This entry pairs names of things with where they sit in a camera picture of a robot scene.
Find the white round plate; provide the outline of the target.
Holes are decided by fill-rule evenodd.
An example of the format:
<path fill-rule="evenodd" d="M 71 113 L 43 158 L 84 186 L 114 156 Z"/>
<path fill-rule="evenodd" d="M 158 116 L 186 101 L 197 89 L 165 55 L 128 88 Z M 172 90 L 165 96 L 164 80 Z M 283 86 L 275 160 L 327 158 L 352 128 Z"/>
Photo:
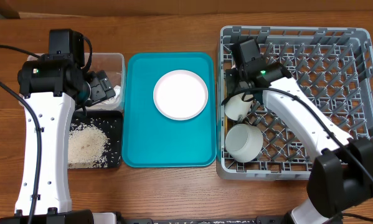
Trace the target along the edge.
<path fill-rule="evenodd" d="M 173 70 L 163 75 L 155 84 L 153 101 L 165 117 L 184 121 L 195 118 L 206 107 L 209 99 L 205 81 L 188 70 Z"/>

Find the grey metal bowl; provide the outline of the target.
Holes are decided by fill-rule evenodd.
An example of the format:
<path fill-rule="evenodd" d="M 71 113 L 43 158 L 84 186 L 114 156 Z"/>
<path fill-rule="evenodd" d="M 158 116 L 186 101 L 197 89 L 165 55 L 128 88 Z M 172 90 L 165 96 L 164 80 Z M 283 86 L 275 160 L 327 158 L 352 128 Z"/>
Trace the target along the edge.
<path fill-rule="evenodd" d="M 262 146 L 262 132 L 258 127 L 249 124 L 236 124 L 225 138 L 225 149 L 237 162 L 254 160 Z"/>

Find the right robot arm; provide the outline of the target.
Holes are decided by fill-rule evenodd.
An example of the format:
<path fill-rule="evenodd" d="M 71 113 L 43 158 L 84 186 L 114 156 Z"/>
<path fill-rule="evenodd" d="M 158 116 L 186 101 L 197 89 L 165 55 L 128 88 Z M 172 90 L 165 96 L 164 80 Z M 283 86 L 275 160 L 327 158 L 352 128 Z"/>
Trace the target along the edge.
<path fill-rule="evenodd" d="M 267 63 L 255 39 L 233 44 L 230 52 L 234 66 L 227 78 L 232 90 L 222 105 L 235 125 L 225 138 L 227 152 L 239 162 L 257 157 L 263 136 L 244 119 L 258 101 L 287 125 L 313 161 L 307 200 L 282 222 L 341 223 L 349 208 L 373 198 L 373 143 L 354 139 L 330 121 L 283 64 Z"/>

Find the white napkin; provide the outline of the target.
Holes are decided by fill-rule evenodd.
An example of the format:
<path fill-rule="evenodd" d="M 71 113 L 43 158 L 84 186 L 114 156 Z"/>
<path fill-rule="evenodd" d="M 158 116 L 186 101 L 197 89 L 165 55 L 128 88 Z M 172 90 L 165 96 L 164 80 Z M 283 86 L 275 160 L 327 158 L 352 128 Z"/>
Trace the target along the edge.
<path fill-rule="evenodd" d="M 98 103 L 98 106 L 118 106 L 121 103 L 121 87 L 116 85 L 113 90 L 115 96 Z"/>

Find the white cup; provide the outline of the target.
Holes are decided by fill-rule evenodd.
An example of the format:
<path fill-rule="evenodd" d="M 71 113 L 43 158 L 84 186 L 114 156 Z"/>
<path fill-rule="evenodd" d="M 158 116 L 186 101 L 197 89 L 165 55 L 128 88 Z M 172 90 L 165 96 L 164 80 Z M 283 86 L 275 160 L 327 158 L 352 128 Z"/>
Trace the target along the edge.
<path fill-rule="evenodd" d="M 233 121 L 241 121 L 247 117 L 248 111 L 252 105 L 253 95 L 246 95 L 242 99 L 243 93 L 231 97 L 225 104 L 224 113 Z"/>

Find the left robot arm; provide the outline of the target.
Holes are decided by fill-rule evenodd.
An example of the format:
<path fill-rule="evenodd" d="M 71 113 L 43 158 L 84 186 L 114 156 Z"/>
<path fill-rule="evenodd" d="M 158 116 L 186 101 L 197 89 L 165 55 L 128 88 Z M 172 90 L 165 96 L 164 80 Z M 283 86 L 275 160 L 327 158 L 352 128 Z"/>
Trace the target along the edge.
<path fill-rule="evenodd" d="M 115 212 L 73 210 L 68 187 L 68 140 L 74 112 L 115 96 L 105 72 L 85 58 L 90 41 L 71 29 L 49 32 L 49 51 L 26 61 L 19 92 L 25 109 L 26 145 L 22 185 L 14 215 L 0 223 L 120 223 Z"/>

